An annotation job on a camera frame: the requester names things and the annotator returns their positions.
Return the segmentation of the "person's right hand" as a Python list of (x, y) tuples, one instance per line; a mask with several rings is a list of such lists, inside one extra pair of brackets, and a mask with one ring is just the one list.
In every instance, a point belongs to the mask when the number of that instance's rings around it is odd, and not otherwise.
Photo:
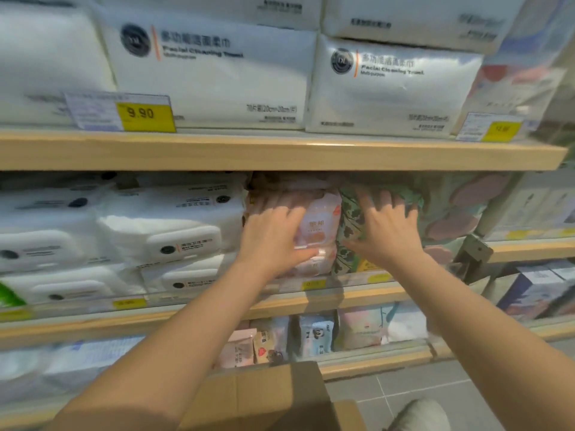
[(425, 255), (417, 226), (406, 220), (405, 202), (400, 196), (393, 197), (394, 213), (389, 217), (378, 212), (378, 201), (370, 191), (361, 186), (355, 188), (356, 197), (364, 215), (364, 238), (374, 246), (372, 257), (363, 257), (370, 263), (389, 272)]

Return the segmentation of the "person's left hand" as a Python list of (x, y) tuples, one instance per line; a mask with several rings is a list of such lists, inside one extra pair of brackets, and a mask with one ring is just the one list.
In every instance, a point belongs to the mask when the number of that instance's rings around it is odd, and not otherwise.
[(253, 271), (267, 284), (291, 270), (294, 236), (306, 214), (309, 201), (291, 206), (287, 201), (272, 201), (262, 211), (251, 214), (245, 224), (236, 262)]

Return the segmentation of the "green patterned wipes packet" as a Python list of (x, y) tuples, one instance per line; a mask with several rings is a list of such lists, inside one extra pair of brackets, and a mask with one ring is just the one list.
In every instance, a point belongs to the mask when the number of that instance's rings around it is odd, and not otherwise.
[[(374, 201), (379, 200), (381, 191), (387, 190), (391, 196), (400, 196), (405, 202), (406, 212), (413, 204), (418, 209), (424, 206), (421, 193), (404, 184), (386, 183), (378, 186), (367, 186)], [(361, 205), (356, 197), (354, 186), (345, 186), (340, 189), (341, 218), (336, 235), (336, 258), (332, 266), (332, 275), (357, 274), (362, 272), (379, 271), (380, 267), (370, 263), (353, 250), (344, 245), (345, 241), (364, 238), (364, 215)]]

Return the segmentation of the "pink wipes packet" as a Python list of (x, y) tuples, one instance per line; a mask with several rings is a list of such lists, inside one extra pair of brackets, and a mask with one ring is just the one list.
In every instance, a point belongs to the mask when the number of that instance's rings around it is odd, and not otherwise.
[(256, 212), (260, 198), (267, 201), (273, 193), (289, 195), (299, 199), (310, 199), (311, 203), (298, 226), (294, 237), (296, 248), (318, 248), (318, 253), (311, 259), (298, 264), (291, 270), (274, 278), (305, 278), (325, 276), (331, 271), (336, 258), (336, 235), (341, 218), (341, 195), (334, 188), (328, 189), (253, 189), (247, 195), (245, 218)]

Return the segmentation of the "person's left forearm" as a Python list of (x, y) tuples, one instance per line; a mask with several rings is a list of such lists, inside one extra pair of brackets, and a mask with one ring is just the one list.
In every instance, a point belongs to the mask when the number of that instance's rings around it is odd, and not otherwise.
[(175, 431), (242, 316), (284, 268), (243, 259), (101, 373), (44, 431)]

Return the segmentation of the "person's right forearm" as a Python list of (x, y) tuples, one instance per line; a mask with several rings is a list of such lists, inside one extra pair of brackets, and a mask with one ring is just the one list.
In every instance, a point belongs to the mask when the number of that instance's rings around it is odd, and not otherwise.
[(387, 267), (456, 356), (506, 431), (575, 431), (575, 360), (426, 253)]

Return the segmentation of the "pastel pack with pink ovals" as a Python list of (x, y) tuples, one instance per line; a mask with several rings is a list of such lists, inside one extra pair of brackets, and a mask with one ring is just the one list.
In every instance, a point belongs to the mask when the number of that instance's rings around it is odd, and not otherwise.
[(417, 226), (424, 252), (440, 265), (452, 263), (511, 177), (510, 172), (415, 173), (411, 187), (423, 199)]

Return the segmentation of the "blue panda wipes packet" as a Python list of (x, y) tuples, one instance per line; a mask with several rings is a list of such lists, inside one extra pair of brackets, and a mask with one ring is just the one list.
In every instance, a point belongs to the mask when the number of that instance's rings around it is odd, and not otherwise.
[(302, 359), (332, 352), (335, 317), (332, 312), (299, 316), (299, 357)]

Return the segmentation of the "pastel pink green pack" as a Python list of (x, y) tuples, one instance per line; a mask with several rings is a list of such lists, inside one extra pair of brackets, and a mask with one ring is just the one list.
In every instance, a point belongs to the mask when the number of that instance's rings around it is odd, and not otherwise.
[(335, 351), (380, 346), (387, 341), (393, 304), (338, 309)]

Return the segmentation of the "beige packet with red heart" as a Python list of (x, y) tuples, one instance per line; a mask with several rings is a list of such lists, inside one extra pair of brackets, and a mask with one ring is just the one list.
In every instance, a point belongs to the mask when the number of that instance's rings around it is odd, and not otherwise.
[(255, 363), (283, 363), (288, 360), (287, 344), (289, 316), (254, 319), (250, 328), (256, 329), (254, 336)]

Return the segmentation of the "white facial towel pack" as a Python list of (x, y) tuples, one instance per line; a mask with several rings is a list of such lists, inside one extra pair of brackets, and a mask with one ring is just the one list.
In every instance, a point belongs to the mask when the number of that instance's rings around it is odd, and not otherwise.
[(95, 4), (119, 92), (170, 100), (177, 128), (301, 130), (316, 31)]
[(0, 0), (0, 125), (71, 126), (64, 92), (116, 90), (86, 5)]
[(98, 0), (105, 6), (142, 7), (294, 30), (318, 30), (323, 0)]
[(526, 0), (325, 0), (330, 37), (490, 55)]
[(483, 59), (320, 34), (305, 130), (448, 139)]

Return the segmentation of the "white and yellow price tag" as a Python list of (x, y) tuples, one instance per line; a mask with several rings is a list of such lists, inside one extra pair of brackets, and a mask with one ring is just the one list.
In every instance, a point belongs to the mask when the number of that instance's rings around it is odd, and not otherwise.
[(463, 142), (511, 142), (525, 118), (517, 115), (468, 113), (456, 135)]
[(72, 119), (84, 131), (177, 132), (166, 95), (73, 91), (63, 96)]

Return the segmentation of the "small pink packet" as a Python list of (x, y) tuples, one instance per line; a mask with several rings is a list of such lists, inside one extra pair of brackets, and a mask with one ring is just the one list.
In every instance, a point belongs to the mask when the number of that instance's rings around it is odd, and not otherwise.
[(215, 366), (218, 369), (245, 367), (254, 364), (255, 328), (235, 330), (223, 347)]

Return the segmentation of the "purple and white box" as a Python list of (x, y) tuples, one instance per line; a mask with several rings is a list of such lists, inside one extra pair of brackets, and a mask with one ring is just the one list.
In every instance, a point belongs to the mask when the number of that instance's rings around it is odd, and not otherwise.
[(519, 322), (536, 319), (575, 285), (575, 263), (554, 260), (542, 265), (519, 265), (496, 307)]

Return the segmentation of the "brown cardboard box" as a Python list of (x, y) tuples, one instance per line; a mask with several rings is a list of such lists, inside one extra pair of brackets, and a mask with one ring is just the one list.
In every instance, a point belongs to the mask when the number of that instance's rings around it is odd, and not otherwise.
[(353, 400), (333, 402), (316, 362), (212, 373), (177, 431), (367, 431)]

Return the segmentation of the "pastel printed tissue pack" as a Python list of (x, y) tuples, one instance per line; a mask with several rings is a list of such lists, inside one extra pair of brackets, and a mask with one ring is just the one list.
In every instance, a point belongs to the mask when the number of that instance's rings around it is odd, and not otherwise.
[(535, 131), (566, 73), (553, 67), (575, 34), (575, 0), (526, 0), (499, 50), (484, 59), (451, 135), (468, 113), (517, 115), (512, 141)]

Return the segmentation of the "stack of white wipe packets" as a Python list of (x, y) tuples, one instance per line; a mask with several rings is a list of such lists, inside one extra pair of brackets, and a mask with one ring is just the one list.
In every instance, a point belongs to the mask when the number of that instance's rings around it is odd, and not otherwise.
[(248, 178), (96, 173), (0, 190), (0, 282), (26, 304), (145, 293), (143, 269), (237, 250)]

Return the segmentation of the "person's leg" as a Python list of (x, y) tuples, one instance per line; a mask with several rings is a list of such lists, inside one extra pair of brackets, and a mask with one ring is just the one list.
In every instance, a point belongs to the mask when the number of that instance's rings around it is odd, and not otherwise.
[(451, 425), (437, 401), (420, 398), (408, 402), (386, 431), (451, 431)]

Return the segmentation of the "white and blue tissue pack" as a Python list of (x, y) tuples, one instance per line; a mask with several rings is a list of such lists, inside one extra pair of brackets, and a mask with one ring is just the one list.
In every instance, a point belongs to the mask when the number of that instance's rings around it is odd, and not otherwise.
[(0, 405), (82, 391), (144, 336), (0, 351)]

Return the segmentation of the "grey metal shelf bracket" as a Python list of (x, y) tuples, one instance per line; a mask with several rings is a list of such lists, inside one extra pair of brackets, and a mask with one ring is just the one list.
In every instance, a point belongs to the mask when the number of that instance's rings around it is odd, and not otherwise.
[(493, 253), (493, 249), (475, 234), (466, 236), (454, 259), (454, 263), (461, 265), (457, 268), (456, 275), (465, 284), (491, 277), (493, 268), (490, 260)]

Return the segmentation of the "pale boxed goods behind rail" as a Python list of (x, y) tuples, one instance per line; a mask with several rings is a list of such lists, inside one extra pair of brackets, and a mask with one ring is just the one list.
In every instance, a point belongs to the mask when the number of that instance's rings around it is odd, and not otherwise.
[(485, 242), (575, 237), (575, 164), (514, 176), (489, 203), (475, 235)]

